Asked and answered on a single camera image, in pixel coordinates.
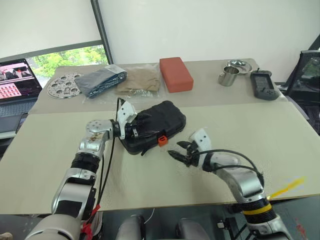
table surface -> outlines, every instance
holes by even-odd
[[[216,175],[186,167],[167,153],[177,150],[176,142],[187,140],[202,127],[207,127],[213,148],[235,150],[254,161],[264,173],[267,195],[300,177],[305,177],[303,185],[277,199],[320,194],[320,186],[315,184],[320,182],[320,139],[291,102],[180,110],[186,115],[185,129],[144,156],[128,154],[116,140],[101,211],[234,202],[229,188]],[[49,213],[86,123],[111,119],[114,114],[91,111],[28,116],[0,161],[0,214]]]
[[[257,63],[249,58],[243,59],[250,63],[253,69],[257,69]],[[137,109],[145,109],[150,103],[157,104],[164,100],[172,101],[177,107],[202,107],[229,104],[264,103],[265,100],[254,97],[250,75],[239,75],[230,87],[218,83],[218,76],[223,71],[228,60],[213,61],[189,61],[185,62],[187,69],[193,77],[194,84],[191,91],[168,93],[166,87],[160,91],[158,97],[133,97],[117,96],[114,90],[110,89],[94,99],[86,99],[83,94],[68,99],[55,99],[47,94],[47,87],[38,97],[29,114],[51,114],[51,113],[74,113],[74,112],[95,112],[114,111],[116,109],[117,97],[123,97],[135,105]],[[120,67],[141,66],[141,64],[120,65]],[[58,67],[52,79],[62,76],[64,73],[76,72],[88,74],[104,65],[88,66],[63,66]],[[277,102],[287,101],[281,96]]]

black case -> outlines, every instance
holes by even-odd
[[[142,152],[143,156],[147,150],[158,145],[159,137],[166,136],[169,139],[181,132],[186,125],[186,116],[171,101],[163,101],[139,112],[131,125],[135,126],[139,136],[155,132],[146,138],[137,139],[128,136],[121,140],[130,154],[136,155]]]

laptop screen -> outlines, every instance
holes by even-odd
[[[0,62],[0,103],[37,97],[41,90],[25,59]]]

silver round plate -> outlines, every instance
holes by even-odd
[[[238,60],[238,59],[233,59],[230,60],[226,63],[227,67],[235,67],[239,70],[240,75],[248,74],[252,72],[252,66],[250,63],[243,61],[243,60]]]
[[[81,94],[75,79],[83,76],[82,73],[68,72],[56,79],[53,79],[46,88],[50,97],[55,99],[68,99]]]

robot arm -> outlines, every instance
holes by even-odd
[[[86,134],[56,191],[51,211],[30,232],[26,240],[78,240],[81,221],[92,214],[96,189],[94,188],[99,162],[105,151],[106,141],[125,138],[125,125],[137,116],[135,108],[121,101],[118,121],[93,120],[85,129]]]
[[[225,181],[242,209],[248,229],[257,239],[293,239],[267,200],[262,175],[253,163],[253,168],[243,168],[238,157],[221,153],[222,150],[213,153],[210,138],[203,128],[192,134],[190,142],[177,144],[186,149],[187,155],[168,151],[173,158],[187,166],[193,165],[212,172]]]

